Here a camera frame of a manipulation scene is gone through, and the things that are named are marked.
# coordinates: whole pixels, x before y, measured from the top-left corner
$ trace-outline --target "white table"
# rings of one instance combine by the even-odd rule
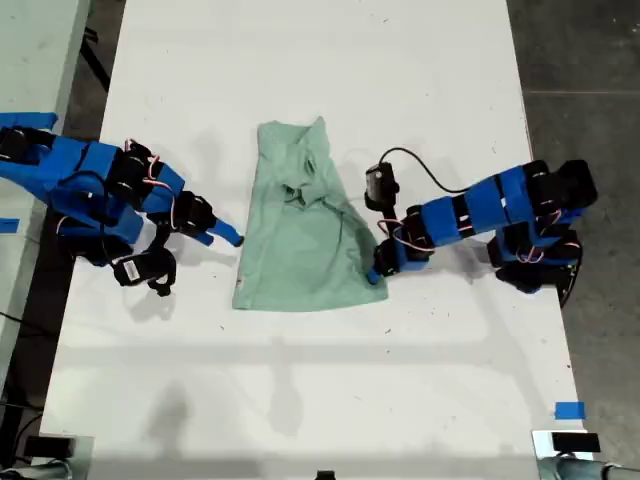
[[[504,0],[127,2],[102,140],[150,145],[242,230],[258,124],[318,115],[371,225],[388,147],[452,187],[529,161]],[[403,208],[441,194],[392,161]],[[307,314],[232,310],[240,252],[170,245],[167,299],[76,264],[42,431],[94,437],[91,480],[534,479],[530,431],[581,427],[553,418],[576,400],[555,291],[500,283],[477,242]]]
[[[89,0],[2,0],[0,112],[56,112],[62,132]],[[0,311],[22,317],[38,258],[45,205],[0,179],[0,217],[20,219],[0,235]],[[0,389],[19,326],[0,317]]]

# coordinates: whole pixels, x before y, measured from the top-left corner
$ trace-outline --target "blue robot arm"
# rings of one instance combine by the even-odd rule
[[[0,114],[0,177],[53,209],[57,233],[74,254],[98,266],[110,264],[122,285],[148,281],[153,287],[167,275],[170,281],[161,290],[168,294],[175,272],[167,269],[175,271],[175,260],[164,243],[171,233],[204,245],[214,235],[242,244],[243,237],[218,219],[204,198],[185,190],[184,179],[148,148],[127,142],[123,150],[41,130],[50,129],[56,119],[43,113]],[[158,231],[150,248],[133,256],[143,213]],[[126,261],[114,262],[122,256]]]
[[[550,172],[538,160],[486,178],[454,195],[407,209],[399,221],[395,215],[399,186],[386,152],[380,163],[367,171],[365,203],[380,211],[389,238],[374,253],[367,278],[375,284],[383,276],[421,270],[437,247],[473,235],[495,231],[489,242],[491,262],[500,280],[532,293],[544,284],[558,286],[561,298],[573,286],[582,259],[582,247],[571,223],[595,202],[597,192],[583,160],[566,162]]]

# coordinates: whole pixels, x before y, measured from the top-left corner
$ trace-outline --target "blue tape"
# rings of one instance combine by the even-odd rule
[[[0,233],[18,233],[19,218],[0,218]]]
[[[584,402],[556,402],[556,420],[584,420]]]

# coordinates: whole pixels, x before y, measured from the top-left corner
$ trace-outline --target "gray concrete floor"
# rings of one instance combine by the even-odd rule
[[[603,458],[640,466],[640,227],[632,216],[640,206],[640,2],[508,4],[535,157],[555,166],[586,159],[600,191],[577,225],[585,260],[564,310],[587,426],[600,433]],[[108,70],[123,7],[94,0],[89,20]],[[80,60],[65,134],[97,137],[105,100]]]

